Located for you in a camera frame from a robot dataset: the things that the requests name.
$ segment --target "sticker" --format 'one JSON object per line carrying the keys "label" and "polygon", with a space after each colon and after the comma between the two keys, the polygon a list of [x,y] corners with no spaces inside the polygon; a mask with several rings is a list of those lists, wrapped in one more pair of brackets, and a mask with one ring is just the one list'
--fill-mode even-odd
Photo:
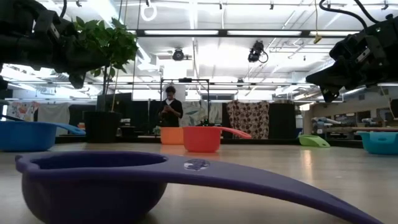
{"label": "sticker", "polygon": [[201,171],[209,168],[210,162],[203,159],[191,159],[184,163],[184,168],[191,171]]}

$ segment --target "purple scoop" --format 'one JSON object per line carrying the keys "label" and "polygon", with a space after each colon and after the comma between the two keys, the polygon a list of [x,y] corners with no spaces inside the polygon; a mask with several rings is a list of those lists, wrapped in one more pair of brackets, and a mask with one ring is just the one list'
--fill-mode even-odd
{"label": "purple scoop", "polygon": [[225,162],[143,152],[45,152],[16,157],[22,191],[45,223],[132,223],[167,183],[238,190],[311,207],[351,223],[382,223],[320,189]]}

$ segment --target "person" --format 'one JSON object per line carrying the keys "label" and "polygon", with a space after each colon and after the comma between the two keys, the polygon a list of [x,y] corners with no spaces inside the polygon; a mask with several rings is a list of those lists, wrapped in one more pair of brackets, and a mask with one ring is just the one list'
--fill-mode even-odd
{"label": "person", "polygon": [[183,110],[181,101],[175,99],[175,88],[169,86],[166,88],[167,98],[162,101],[159,110],[159,117],[162,120],[163,127],[179,127],[179,118],[182,118]]}

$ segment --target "black shirt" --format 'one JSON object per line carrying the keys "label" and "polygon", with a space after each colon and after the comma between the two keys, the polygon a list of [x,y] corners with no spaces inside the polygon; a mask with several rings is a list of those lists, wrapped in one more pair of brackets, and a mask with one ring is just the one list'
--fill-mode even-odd
{"label": "black shirt", "polygon": [[[163,111],[164,107],[167,106],[166,100],[162,101],[162,104],[159,109],[159,114]],[[162,119],[162,126],[163,127],[179,127],[180,123],[178,121],[179,118],[182,118],[183,115],[183,110],[182,110],[182,104],[181,101],[178,101],[176,99],[171,102],[169,105],[173,110],[176,112],[180,113],[180,117],[177,117],[173,112],[167,112],[161,115]]]}

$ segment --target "potted plant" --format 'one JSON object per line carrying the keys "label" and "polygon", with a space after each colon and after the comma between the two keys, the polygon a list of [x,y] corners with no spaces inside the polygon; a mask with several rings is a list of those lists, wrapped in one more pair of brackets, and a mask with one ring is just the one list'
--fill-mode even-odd
{"label": "potted plant", "polygon": [[[123,65],[134,60],[138,50],[136,36],[117,19],[112,18],[114,28],[105,28],[104,21],[92,20],[84,22],[76,17],[74,22],[77,31],[80,31],[79,42],[87,49],[103,54],[109,60],[109,65],[91,71],[94,77],[103,76],[102,95],[106,95],[109,82],[116,74],[116,70],[126,72]],[[86,111],[83,114],[88,142],[114,142],[119,128],[121,114],[108,111],[104,102],[96,111]]]}

